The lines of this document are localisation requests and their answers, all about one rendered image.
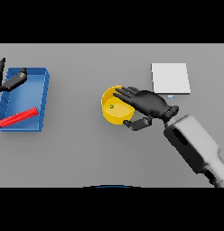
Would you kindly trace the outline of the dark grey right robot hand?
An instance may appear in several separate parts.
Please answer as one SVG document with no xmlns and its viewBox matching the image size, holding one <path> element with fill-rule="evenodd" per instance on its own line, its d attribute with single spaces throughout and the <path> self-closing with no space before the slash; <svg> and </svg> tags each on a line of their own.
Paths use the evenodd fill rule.
<svg viewBox="0 0 224 231">
<path fill-rule="evenodd" d="M 148 90 L 122 87 L 117 88 L 113 96 L 145 115 L 145 117 L 134 122 L 130 120 L 123 121 L 123 124 L 132 131 L 138 131 L 151 126 L 153 119 L 160 119 L 167 123 L 179 112 L 178 106 L 169 106 L 162 97 Z"/>
</svg>

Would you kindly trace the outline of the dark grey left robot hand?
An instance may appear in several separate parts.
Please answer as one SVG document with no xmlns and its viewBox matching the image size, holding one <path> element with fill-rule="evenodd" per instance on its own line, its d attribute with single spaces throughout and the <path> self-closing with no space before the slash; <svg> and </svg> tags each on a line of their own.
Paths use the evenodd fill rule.
<svg viewBox="0 0 224 231">
<path fill-rule="evenodd" d="M 8 79 L 5 83 L 2 83 L 4 69 L 5 58 L 2 58 L 0 60 L 0 93 L 3 91 L 11 92 L 12 90 L 21 86 L 27 80 L 26 68 L 21 68 L 18 74 Z"/>
</svg>

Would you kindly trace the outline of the pale square measuring scale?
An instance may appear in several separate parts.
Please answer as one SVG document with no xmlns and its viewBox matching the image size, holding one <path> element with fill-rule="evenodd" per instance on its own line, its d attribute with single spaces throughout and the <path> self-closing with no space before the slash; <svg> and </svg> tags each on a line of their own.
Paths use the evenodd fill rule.
<svg viewBox="0 0 224 231">
<path fill-rule="evenodd" d="M 156 94 L 190 94 L 190 83 L 185 63 L 152 63 L 153 91 Z"/>
</svg>

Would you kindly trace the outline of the yellow bowl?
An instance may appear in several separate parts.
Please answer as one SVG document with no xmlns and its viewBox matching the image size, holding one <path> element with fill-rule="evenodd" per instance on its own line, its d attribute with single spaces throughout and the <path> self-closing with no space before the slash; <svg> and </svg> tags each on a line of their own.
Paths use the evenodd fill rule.
<svg viewBox="0 0 224 231">
<path fill-rule="evenodd" d="M 117 88 L 121 86 L 108 88 L 101 97 L 102 114 L 113 125 L 121 125 L 124 120 L 130 120 L 135 112 L 129 104 L 114 96 Z"/>
</svg>

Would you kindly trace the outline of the red beaker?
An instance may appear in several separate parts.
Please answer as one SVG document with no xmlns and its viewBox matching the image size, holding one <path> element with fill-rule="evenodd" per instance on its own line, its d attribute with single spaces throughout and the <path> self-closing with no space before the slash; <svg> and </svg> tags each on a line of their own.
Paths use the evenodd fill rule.
<svg viewBox="0 0 224 231">
<path fill-rule="evenodd" d="M 38 112 L 37 107 L 35 106 L 23 112 L 17 113 L 15 115 L 10 115 L 4 119 L 1 119 L 0 126 L 6 127 L 9 125 L 13 125 L 13 124 L 23 121 L 24 119 L 28 119 L 30 117 L 37 116 L 37 115 L 39 115 L 39 112 Z"/>
</svg>

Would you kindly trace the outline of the blue tray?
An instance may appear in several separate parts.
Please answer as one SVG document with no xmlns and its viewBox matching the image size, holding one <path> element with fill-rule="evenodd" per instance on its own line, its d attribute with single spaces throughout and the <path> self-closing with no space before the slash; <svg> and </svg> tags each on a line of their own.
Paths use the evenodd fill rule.
<svg viewBox="0 0 224 231">
<path fill-rule="evenodd" d="M 38 115 L 13 125 L 0 126 L 2 132 L 40 132 L 43 127 L 50 75 L 46 68 L 27 68 L 27 80 L 0 96 L 0 120 L 36 107 Z"/>
</svg>

